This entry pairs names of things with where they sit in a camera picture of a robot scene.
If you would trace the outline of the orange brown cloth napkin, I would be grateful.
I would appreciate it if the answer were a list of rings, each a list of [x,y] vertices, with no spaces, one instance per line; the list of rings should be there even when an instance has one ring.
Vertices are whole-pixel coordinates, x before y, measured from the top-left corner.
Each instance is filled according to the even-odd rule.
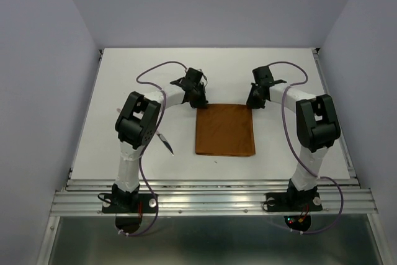
[[[254,156],[252,110],[241,104],[209,104],[205,109],[197,109],[195,153],[206,156]]]

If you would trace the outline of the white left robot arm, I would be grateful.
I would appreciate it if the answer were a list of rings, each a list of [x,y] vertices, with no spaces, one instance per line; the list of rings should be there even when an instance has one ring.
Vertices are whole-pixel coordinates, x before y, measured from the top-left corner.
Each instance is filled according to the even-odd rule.
[[[154,85],[154,92],[131,92],[119,113],[115,130],[120,141],[120,163],[112,186],[110,202],[123,211],[137,207],[140,188],[140,161],[145,148],[157,133],[165,110],[186,102],[194,109],[206,108],[205,75],[202,70],[188,68],[185,76],[165,87]]]

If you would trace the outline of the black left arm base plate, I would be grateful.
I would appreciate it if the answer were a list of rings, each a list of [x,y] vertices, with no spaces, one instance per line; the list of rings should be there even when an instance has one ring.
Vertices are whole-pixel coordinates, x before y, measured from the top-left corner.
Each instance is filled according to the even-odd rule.
[[[102,202],[104,214],[155,214],[158,211],[156,199],[152,194],[138,194],[131,202],[118,202],[110,193],[100,193],[97,198]]]

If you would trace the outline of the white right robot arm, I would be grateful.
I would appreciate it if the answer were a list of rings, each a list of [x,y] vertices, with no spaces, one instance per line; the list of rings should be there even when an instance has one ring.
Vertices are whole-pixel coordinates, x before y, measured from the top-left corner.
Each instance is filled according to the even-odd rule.
[[[251,84],[246,105],[252,109],[263,109],[267,101],[281,105],[284,134],[288,147],[297,160],[296,170],[288,183],[285,201],[290,208],[300,209],[316,197],[319,170],[328,150],[340,138],[341,128],[332,97],[328,94],[317,96],[297,89],[297,86],[308,82],[308,74],[294,63],[285,62],[303,73],[303,81],[288,84],[282,79],[274,79],[270,67],[279,64],[276,61],[253,69],[254,82]],[[299,153],[292,146],[285,109],[289,109],[296,116]]]

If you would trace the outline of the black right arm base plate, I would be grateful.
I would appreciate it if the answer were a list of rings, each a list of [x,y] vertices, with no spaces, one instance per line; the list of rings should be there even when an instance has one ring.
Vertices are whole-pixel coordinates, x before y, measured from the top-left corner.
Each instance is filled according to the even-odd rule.
[[[321,199],[317,192],[269,192],[265,194],[262,209],[270,213],[294,213],[306,210],[320,212],[323,210]]]

